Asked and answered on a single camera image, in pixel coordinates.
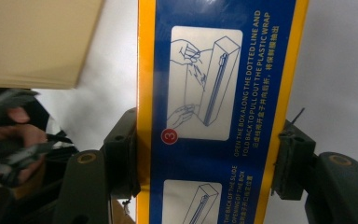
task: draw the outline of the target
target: instruction illustration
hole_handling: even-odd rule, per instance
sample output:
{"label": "instruction illustration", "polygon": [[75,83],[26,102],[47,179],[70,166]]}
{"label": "instruction illustration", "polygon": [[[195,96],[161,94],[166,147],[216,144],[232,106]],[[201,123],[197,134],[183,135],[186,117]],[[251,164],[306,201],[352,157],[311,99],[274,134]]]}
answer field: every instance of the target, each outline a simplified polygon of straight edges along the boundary
{"label": "instruction illustration", "polygon": [[180,138],[227,140],[242,32],[172,29],[167,128]]}
{"label": "instruction illustration", "polygon": [[162,223],[217,223],[221,190],[219,183],[166,180]]}

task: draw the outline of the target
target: blue label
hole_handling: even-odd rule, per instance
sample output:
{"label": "blue label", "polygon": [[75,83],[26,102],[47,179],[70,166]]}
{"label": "blue label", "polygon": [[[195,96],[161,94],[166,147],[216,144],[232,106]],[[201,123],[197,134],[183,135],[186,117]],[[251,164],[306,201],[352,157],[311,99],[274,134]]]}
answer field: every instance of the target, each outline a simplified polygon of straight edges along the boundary
{"label": "blue label", "polygon": [[296,1],[158,0],[150,223],[253,223]]}

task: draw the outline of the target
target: person's hand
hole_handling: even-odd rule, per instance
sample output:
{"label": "person's hand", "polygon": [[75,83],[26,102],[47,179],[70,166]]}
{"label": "person's hand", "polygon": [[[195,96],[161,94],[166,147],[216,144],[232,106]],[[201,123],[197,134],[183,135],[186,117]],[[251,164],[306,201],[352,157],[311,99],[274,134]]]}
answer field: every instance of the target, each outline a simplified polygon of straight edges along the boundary
{"label": "person's hand", "polygon": [[[31,147],[35,144],[45,143],[47,141],[45,132],[36,128],[34,125],[25,124],[30,118],[23,108],[9,109],[7,115],[19,124],[0,127],[0,140],[20,138],[22,139],[24,147]],[[44,157],[21,170],[18,176],[19,184],[25,183],[43,162]]]}
{"label": "person's hand", "polygon": [[184,105],[177,108],[167,120],[167,128],[175,129],[182,123],[191,119],[194,113],[194,105]]}
{"label": "person's hand", "polygon": [[171,42],[171,61],[181,65],[192,64],[200,57],[200,51],[190,42],[179,39]]}

